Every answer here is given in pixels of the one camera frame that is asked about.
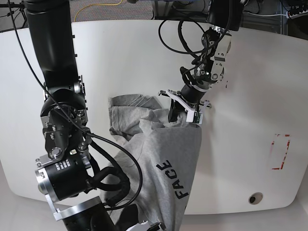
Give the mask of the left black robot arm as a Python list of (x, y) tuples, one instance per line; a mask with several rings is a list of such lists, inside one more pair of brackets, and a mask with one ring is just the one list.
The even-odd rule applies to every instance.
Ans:
[(184, 22), (195, 22), (195, 17), (203, 17), (202, 12), (191, 12), (181, 17), (178, 24), (178, 37), (184, 48), (182, 54), (193, 57), (193, 67), (180, 68), (184, 86), (179, 91), (160, 91), (171, 99), (168, 114), (169, 122), (175, 122), (180, 113), (186, 113), (186, 122), (200, 125), (203, 119), (203, 109), (211, 107), (209, 101), (203, 101), (203, 96), (214, 84), (223, 80), (225, 61), (231, 48), (231, 31), (238, 31), (244, 9), (242, 0), (213, 0), (209, 6), (207, 22), (208, 30), (203, 32), (200, 51), (192, 51), (184, 39), (182, 26)]

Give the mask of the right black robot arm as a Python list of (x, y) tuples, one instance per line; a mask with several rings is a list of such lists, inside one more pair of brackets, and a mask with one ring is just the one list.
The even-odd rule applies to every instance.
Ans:
[(46, 154), (37, 159), (38, 186), (54, 218), (69, 231), (162, 231), (162, 222), (138, 220), (132, 200), (120, 220), (109, 212), (130, 191), (120, 165), (93, 141), (67, 0), (24, 1), (29, 31), (43, 72), (45, 102), (41, 110)]

